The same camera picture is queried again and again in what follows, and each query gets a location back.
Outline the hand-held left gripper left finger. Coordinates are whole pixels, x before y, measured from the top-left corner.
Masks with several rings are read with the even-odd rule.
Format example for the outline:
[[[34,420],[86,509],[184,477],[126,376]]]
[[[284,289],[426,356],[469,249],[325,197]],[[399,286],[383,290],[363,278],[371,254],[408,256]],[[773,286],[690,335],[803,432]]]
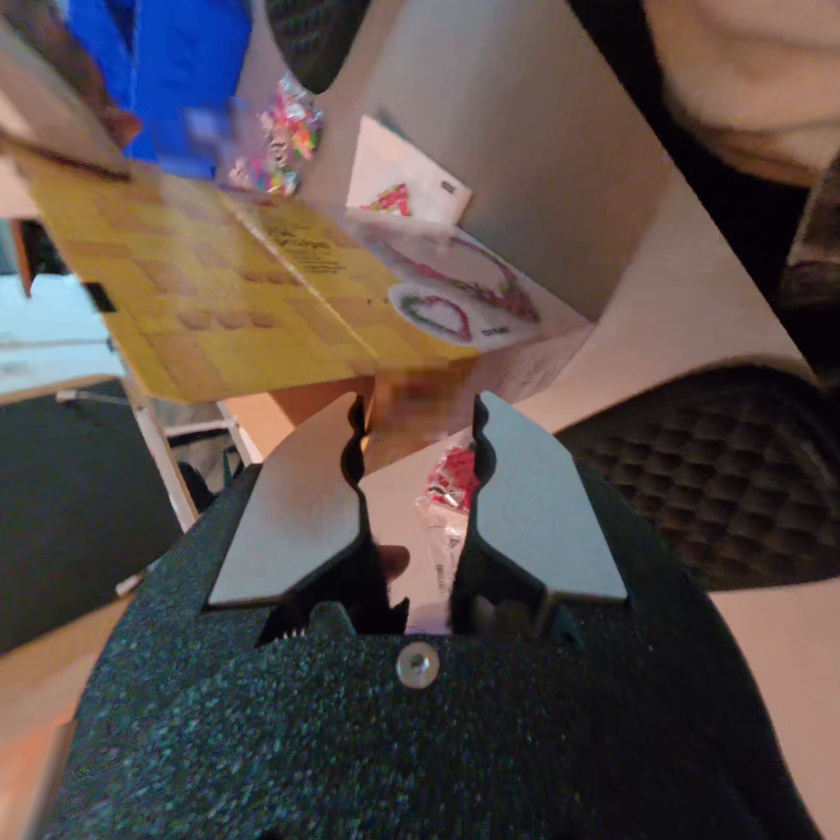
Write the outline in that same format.
[[[267,607],[263,634],[304,634],[338,604],[357,634],[389,634],[388,584],[360,482],[364,399],[346,393],[297,427],[259,470],[207,610]]]

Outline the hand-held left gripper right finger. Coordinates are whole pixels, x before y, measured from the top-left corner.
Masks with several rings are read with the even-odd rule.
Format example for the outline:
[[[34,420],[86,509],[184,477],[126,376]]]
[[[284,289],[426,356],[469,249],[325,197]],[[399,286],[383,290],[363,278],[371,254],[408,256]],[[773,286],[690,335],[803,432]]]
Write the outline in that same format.
[[[476,396],[478,486],[450,593],[453,634],[550,636],[572,602],[624,606],[628,592],[568,450],[492,392]]]

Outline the clear bag of red pieces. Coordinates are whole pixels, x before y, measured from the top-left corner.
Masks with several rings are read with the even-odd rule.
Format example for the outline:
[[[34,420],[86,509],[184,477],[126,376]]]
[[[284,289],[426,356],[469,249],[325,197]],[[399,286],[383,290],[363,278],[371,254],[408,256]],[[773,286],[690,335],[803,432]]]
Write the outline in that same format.
[[[452,592],[465,545],[471,503],[479,485],[475,464],[475,442],[448,447],[415,501],[426,529],[427,557],[434,568],[441,600],[447,600]]]

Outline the white instruction booklet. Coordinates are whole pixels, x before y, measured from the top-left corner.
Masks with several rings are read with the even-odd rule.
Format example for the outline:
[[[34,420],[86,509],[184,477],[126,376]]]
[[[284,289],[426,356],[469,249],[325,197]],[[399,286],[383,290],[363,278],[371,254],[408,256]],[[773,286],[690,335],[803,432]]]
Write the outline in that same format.
[[[346,206],[456,226],[471,189],[371,116],[360,120]]]

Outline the clear bag of colourful pieces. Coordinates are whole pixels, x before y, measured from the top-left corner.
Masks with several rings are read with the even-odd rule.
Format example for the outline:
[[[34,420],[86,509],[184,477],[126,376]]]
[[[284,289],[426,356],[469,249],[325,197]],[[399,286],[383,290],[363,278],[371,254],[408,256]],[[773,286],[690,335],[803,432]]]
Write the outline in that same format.
[[[236,102],[226,183],[240,190],[294,196],[302,167],[319,147],[324,124],[320,106],[290,71],[280,77],[264,108]]]

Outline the black mesh wrist pad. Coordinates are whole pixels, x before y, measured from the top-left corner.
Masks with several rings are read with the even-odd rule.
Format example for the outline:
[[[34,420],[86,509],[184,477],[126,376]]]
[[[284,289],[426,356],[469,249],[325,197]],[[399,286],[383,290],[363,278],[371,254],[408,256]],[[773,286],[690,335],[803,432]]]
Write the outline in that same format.
[[[350,184],[365,114],[469,186],[466,232],[592,331],[502,363],[514,406],[569,440],[713,591],[838,572],[838,468],[783,384],[801,354],[566,2],[372,2],[321,97],[301,193]]]

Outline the black wood-framed board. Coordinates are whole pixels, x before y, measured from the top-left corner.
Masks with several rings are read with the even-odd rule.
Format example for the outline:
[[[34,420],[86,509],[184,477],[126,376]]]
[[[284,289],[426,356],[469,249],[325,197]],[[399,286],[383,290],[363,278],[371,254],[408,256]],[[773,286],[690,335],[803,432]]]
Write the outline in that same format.
[[[2,838],[34,837],[77,706],[130,597],[184,533],[130,406],[2,405]]]

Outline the blue plastic bin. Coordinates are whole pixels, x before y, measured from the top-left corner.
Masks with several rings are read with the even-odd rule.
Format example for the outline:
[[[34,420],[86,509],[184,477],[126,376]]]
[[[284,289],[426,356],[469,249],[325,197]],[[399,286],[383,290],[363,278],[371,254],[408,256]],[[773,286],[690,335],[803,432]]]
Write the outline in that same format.
[[[201,181],[216,174],[210,133],[231,139],[251,33],[247,2],[69,1],[68,28],[95,60],[111,99],[140,121],[126,157]]]

